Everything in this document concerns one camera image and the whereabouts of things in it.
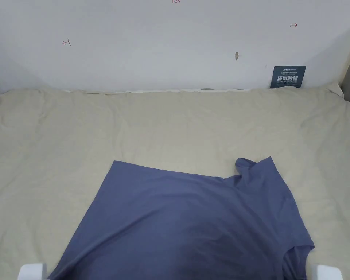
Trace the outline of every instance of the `mattress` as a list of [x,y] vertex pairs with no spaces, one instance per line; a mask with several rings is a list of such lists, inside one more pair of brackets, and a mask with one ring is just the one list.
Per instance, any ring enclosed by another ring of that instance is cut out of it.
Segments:
[[315,249],[350,279],[350,103],[336,84],[235,92],[0,96],[0,279],[51,271],[114,160],[229,177],[271,156]]

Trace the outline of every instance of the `cloth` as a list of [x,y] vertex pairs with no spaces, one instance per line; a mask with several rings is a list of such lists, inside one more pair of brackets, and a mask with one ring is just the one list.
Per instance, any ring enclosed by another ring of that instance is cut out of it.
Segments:
[[314,244],[272,158],[209,177],[114,161],[50,275],[305,279]]

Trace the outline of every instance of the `white wall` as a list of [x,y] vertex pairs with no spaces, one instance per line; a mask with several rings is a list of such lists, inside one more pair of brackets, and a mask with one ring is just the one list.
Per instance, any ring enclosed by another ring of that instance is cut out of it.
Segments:
[[350,0],[0,0],[0,93],[267,88],[275,65],[309,87],[349,50]]

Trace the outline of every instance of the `t-shirt sleeve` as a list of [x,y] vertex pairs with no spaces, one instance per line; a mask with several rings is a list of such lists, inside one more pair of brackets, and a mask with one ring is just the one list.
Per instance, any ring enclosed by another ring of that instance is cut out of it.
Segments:
[[288,200],[285,204],[285,219],[283,222],[286,236],[283,240],[287,241],[283,248],[284,279],[307,279],[306,259],[315,246],[304,226],[294,199]]

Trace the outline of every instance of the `white clamp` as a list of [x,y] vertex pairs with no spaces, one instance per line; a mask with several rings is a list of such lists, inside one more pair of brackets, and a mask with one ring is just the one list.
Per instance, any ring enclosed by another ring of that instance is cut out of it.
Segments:
[[25,264],[19,270],[18,280],[45,280],[47,264]]

